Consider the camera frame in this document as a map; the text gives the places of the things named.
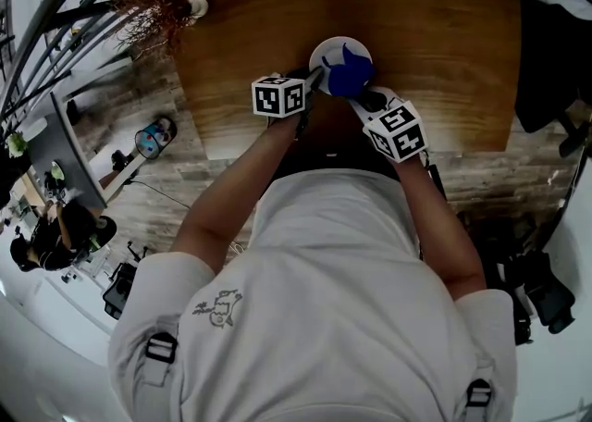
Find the green plant in white vase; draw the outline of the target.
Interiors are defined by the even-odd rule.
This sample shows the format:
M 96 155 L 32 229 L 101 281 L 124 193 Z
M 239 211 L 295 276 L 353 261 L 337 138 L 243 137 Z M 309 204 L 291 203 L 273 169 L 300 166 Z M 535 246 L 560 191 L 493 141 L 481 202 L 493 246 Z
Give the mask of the green plant in white vase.
M 6 139 L 9 157 L 18 158 L 23 156 L 28 150 L 29 142 L 40 135 L 46 127 L 46 118 L 38 118 L 29 126 L 19 126 L 16 131 L 10 133 Z

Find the black metal railing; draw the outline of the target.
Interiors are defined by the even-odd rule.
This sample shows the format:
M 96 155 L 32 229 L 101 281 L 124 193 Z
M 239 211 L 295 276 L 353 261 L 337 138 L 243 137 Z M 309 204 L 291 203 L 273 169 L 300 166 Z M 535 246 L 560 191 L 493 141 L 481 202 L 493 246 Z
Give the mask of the black metal railing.
M 110 0 L 0 0 L 0 143 L 123 23 Z

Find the grey desk with white frame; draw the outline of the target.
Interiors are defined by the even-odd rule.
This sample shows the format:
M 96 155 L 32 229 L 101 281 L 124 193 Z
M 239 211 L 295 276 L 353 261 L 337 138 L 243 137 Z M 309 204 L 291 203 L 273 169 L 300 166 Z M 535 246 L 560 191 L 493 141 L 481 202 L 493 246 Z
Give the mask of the grey desk with white frame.
M 66 188 L 80 192 L 78 200 L 90 208 L 105 209 L 107 203 L 115 196 L 117 190 L 123 186 L 133 173 L 146 161 L 141 155 L 133 160 L 106 186 L 103 187 L 89 161 L 84 155 L 80 142 L 73 130 L 66 113 L 66 107 L 49 94 L 52 109 L 47 110 L 43 117 L 46 126 L 35 137 L 28 140 L 29 156 L 34 170 L 43 179 L 44 173 L 49 172 L 53 162 L 56 162 L 65 174 Z

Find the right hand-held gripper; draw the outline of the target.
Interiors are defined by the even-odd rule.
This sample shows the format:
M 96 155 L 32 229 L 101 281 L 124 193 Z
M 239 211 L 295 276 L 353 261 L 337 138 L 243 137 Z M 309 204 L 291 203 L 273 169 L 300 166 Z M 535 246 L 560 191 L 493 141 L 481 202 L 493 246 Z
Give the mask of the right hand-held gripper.
M 367 87 L 349 99 L 354 113 L 364 125 L 364 133 L 376 150 L 394 160 L 403 162 L 423 152 L 427 138 L 419 113 L 412 103 L 403 103 L 391 89 Z M 377 116 L 368 110 L 388 110 Z

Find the blue cloth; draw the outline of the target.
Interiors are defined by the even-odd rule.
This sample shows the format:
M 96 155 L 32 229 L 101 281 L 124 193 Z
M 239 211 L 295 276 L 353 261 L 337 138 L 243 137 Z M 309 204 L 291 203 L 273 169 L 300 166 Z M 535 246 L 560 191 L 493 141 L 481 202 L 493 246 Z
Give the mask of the blue cloth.
M 322 66 L 327 70 L 326 90 L 331 96 L 357 97 L 376 74 L 372 59 L 355 53 L 347 43 L 333 49 L 330 56 L 322 56 Z

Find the white round plate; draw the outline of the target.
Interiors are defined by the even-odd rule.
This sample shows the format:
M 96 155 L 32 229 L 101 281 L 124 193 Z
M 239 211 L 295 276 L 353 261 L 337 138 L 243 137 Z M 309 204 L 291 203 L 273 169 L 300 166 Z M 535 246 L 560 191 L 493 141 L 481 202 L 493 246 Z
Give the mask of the white round plate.
M 313 53 L 310 56 L 309 64 L 308 64 L 309 69 L 313 69 L 316 67 L 322 67 L 324 69 L 324 78 L 323 78 L 322 83 L 319 86 L 319 89 L 323 93 L 328 94 L 327 90 L 326 90 L 327 78 L 325 77 L 327 70 L 322 66 L 322 56 L 330 56 L 331 51 L 333 49 L 340 48 L 343 43 L 347 43 L 350 46 L 351 50 L 354 51 L 355 53 L 369 56 L 372 59 L 371 54 L 368 51 L 368 49 L 361 42 L 359 42 L 351 37 L 337 36 L 337 37 L 331 37 L 329 39 L 324 40 L 321 44 L 319 44 L 315 48 L 315 50 L 313 51 Z

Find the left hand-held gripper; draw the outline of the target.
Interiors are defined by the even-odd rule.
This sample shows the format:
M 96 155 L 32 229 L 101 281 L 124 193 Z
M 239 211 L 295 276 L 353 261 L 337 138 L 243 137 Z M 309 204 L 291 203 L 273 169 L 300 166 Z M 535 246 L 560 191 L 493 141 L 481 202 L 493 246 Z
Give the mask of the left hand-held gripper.
M 295 137 L 299 138 L 308 124 L 309 95 L 318 90 L 324 69 L 296 68 L 284 77 L 267 76 L 252 83 L 253 113 L 266 118 L 269 128 L 283 118 L 299 119 Z

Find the person's black trousers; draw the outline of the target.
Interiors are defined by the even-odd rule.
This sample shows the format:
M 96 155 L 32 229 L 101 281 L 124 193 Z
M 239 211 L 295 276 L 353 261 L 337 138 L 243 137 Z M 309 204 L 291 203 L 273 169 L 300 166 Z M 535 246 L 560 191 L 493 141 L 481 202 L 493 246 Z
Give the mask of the person's black trousers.
M 345 144 L 317 145 L 301 138 L 292 143 L 271 181 L 305 171 L 337 168 L 374 172 L 400 180 L 395 168 L 368 139 L 354 139 Z

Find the person's right forearm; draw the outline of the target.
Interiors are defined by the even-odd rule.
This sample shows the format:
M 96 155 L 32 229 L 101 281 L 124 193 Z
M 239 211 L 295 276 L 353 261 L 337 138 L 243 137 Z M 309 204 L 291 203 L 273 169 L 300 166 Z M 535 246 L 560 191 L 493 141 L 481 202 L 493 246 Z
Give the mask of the person's right forearm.
M 487 288 L 479 254 L 419 157 L 392 162 L 421 244 L 425 263 L 453 300 Z

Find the person's left forearm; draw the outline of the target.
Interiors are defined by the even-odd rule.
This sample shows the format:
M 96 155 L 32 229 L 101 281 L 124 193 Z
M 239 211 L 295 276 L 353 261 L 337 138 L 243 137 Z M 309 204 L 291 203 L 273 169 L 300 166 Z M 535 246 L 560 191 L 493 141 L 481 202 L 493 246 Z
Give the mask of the person's left forearm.
M 228 248 L 240 233 L 294 141 L 298 116 L 269 126 L 195 200 L 171 246 L 219 273 Z

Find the dried plant in white vase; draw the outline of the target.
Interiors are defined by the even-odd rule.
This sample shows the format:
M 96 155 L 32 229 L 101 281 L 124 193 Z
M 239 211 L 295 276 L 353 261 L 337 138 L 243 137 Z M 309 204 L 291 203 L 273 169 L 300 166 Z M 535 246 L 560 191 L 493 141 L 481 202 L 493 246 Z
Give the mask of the dried plant in white vase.
M 207 0 L 110 0 L 110 5 L 123 20 L 118 43 L 140 55 L 175 54 L 181 34 L 209 10 Z

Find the person's white shirt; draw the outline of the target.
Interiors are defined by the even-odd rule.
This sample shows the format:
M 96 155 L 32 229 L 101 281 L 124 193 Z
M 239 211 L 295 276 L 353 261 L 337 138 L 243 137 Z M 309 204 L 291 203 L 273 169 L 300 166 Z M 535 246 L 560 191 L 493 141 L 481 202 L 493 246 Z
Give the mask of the person's white shirt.
M 173 364 L 145 355 L 159 332 L 178 341 Z M 314 170 L 269 186 L 221 272 L 146 257 L 108 366 L 133 422 L 455 422 L 482 368 L 486 422 L 511 422 L 512 299 L 451 298 L 397 181 Z

